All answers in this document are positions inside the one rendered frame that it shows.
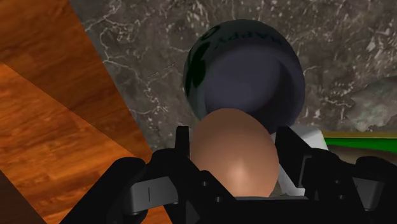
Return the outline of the brown egg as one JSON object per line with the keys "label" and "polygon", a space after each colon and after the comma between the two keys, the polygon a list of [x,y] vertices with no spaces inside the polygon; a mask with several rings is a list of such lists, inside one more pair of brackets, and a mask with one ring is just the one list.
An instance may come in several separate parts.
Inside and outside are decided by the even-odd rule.
{"label": "brown egg", "polygon": [[238,109],[219,109],[198,122],[190,159],[235,197],[268,197],[279,177],[279,158],[270,134]]}

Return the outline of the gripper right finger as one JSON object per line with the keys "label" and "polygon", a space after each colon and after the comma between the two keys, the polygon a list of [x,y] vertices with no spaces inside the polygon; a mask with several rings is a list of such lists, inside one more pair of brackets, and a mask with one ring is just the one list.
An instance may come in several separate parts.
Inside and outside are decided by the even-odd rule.
{"label": "gripper right finger", "polygon": [[326,224],[397,224],[397,165],[363,156],[355,164],[310,147],[290,127],[275,135],[279,163],[304,188],[309,214]]}

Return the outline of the green flat board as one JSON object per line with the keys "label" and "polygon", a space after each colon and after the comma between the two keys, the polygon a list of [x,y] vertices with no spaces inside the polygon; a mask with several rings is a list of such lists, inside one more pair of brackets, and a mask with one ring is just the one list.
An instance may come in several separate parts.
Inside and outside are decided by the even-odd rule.
{"label": "green flat board", "polygon": [[327,145],[346,146],[397,153],[397,131],[337,132],[322,130]]}

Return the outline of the dark grey printed bowl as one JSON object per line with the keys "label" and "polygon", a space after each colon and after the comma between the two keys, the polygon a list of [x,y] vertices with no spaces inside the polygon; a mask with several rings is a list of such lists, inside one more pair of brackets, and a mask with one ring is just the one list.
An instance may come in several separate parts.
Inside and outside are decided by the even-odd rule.
{"label": "dark grey printed bowl", "polygon": [[220,23],[198,38],[186,58],[183,88],[199,120],[218,109],[239,109],[270,134],[293,125],[305,101],[292,46],[273,27],[248,19]]}

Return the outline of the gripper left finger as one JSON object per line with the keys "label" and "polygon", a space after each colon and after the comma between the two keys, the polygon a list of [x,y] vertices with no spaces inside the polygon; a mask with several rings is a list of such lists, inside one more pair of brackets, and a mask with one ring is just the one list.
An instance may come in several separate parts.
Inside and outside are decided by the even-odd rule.
{"label": "gripper left finger", "polygon": [[174,148],[114,161],[60,224],[142,224],[164,206],[172,224],[229,224],[233,196],[188,158],[188,127],[176,130]]}

